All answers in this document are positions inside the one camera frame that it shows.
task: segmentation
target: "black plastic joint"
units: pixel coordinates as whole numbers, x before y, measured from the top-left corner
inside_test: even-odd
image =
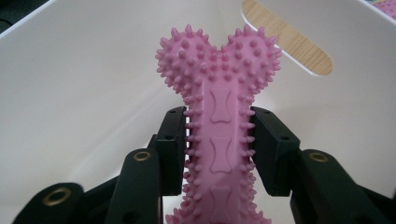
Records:
[[[304,194],[315,208],[315,215],[311,216],[316,217],[313,223],[390,224],[330,154],[304,150],[296,168]],[[293,195],[299,196],[299,193],[299,190],[293,191]]]
[[[255,124],[253,160],[265,190],[272,196],[289,196],[290,167],[298,159],[300,140],[273,112],[255,106],[250,109],[255,112],[250,118]]]
[[[148,147],[154,147],[160,157],[162,194],[175,196],[181,193],[186,154],[186,111],[185,106],[166,112],[161,128]]]
[[[26,204],[13,224],[81,223],[76,210],[83,195],[82,186],[75,183],[52,185]]]
[[[160,163],[154,149],[128,154],[114,189],[105,224],[163,223]]]

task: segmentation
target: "pink dog toy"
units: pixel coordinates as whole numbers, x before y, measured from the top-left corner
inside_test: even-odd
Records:
[[[376,3],[374,6],[396,20],[396,0],[386,0]]]
[[[189,169],[184,177],[186,195],[181,208],[167,215],[169,224],[263,224],[271,219],[257,213],[253,202],[255,177],[248,144],[249,106],[279,70],[281,49],[275,37],[267,38],[245,25],[228,36],[221,50],[208,43],[208,35],[188,25],[185,32],[172,29],[157,50],[157,71],[165,83],[180,93],[189,106],[185,115],[191,135],[186,149]]]

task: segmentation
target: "white container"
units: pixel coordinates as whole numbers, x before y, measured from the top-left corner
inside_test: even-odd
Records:
[[[313,77],[287,57],[255,106],[339,160],[355,181],[388,197],[396,187],[396,25],[364,1],[262,3],[324,49],[333,71]],[[182,105],[154,58],[162,36],[187,23],[212,45],[242,27],[239,1],[49,1],[0,35],[0,222],[10,223],[58,182],[91,189],[144,147],[165,111]],[[256,202],[292,223],[288,198]],[[165,199],[164,213],[179,198]]]

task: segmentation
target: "bone-shaped chew toy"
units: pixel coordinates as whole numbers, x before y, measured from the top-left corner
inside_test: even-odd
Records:
[[[157,50],[157,71],[165,83],[180,93],[189,107],[186,128],[190,147],[184,174],[188,184],[179,209],[167,215],[168,224],[263,224],[271,219],[257,213],[253,202],[255,177],[250,160],[254,151],[248,144],[249,106],[279,70],[281,49],[275,37],[267,38],[245,25],[228,36],[221,50],[208,43],[208,35],[172,29],[170,39],[162,38]]]

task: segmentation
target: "white bin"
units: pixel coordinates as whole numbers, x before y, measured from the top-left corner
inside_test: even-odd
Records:
[[[255,106],[275,112],[301,149],[332,154],[354,180],[388,197],[396,187],[396,22],[361,0],[262,0],[324,49],[314,77],[287,57]],[[203,28],[213,45],[242,27],[239,1],[49,1],[0,35],[0,222],[58,182],[91,189],[144,147],[165,111],[182,105],[154,58],[172,27]],[[292,223],[289,198],[256,202]],[[165,199],[164,213],[179,198]]]

